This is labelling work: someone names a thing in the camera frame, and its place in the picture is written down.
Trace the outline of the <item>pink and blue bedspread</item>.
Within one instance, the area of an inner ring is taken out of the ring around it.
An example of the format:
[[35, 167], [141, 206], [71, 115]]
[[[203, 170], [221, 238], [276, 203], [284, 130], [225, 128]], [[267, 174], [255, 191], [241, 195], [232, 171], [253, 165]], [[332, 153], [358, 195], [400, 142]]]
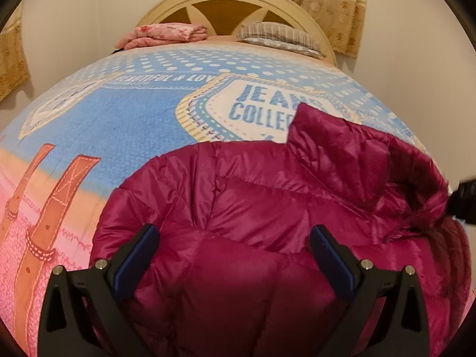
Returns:
[[99, 218], [128, 177], [154, 157], [200, 143], [285, 143], [301, 104], [428, 156], [340, 69], [241, 43], [118, 52], [33, 101], [1, 135], [1, 320], [18, 345], [36, 355], [53, 268], [94, 264]]

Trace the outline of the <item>cream wooden headboard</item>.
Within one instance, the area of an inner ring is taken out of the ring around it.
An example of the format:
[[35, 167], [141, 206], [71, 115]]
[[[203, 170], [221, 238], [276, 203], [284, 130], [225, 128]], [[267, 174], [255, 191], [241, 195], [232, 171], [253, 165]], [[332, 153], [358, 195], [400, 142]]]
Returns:
[[236, 35], [245, 25], [276, 22], [306, 32], [320, 46], [324, 60], [337, 65], [336, 55], [321, 27], [291, 0], [163, 0], [140, 21], [140, 25], [171, 23], [203, 24], [212, 36]]

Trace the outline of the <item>beige left window curtain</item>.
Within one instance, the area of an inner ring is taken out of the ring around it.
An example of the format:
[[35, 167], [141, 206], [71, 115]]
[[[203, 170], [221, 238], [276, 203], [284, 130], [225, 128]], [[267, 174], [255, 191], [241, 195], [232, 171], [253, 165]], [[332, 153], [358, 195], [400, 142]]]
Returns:
[[22, 41], [23, 4], [8, 19], [0, 35], [0, 101], [30, 78]]

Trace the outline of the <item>striped pillow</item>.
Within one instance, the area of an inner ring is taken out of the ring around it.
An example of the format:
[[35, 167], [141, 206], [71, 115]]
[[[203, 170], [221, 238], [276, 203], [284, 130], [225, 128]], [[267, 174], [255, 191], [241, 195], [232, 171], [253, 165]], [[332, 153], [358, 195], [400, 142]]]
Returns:
[[281, 49], [323, 59], [327, 55], [317, 40], [306, 32], [285, 24], [256, 22], [244, 25], [236, 34], [239, 41]]

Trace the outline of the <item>folded pink floral blanket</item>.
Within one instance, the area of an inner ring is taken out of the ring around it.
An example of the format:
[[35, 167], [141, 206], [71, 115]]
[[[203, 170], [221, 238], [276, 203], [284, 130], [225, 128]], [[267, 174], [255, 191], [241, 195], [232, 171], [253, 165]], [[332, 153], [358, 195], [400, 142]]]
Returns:
[[149, 24], [135, 27], [116, 43], [115, 48], [126, 51], [134, 48], [198, 42], [207, 38], [208, 31], [201, 24]]

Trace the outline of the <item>magenta quilted down jacket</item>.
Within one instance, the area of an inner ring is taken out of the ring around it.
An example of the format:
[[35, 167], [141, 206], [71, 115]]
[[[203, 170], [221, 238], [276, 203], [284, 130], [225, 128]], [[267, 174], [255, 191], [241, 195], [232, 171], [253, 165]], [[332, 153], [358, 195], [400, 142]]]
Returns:
[[469, 298], [469, 243], [433, 160], [299, 105], [285, 143], [200, 143], [150, 159], [109, 197], [90, 254], [144, 225], [161, 242], [128, 313], [158, 356], [313, 356], [343, 311], [311, 253], [322, 224], [358, 258], [412, 265], [437, 356]]

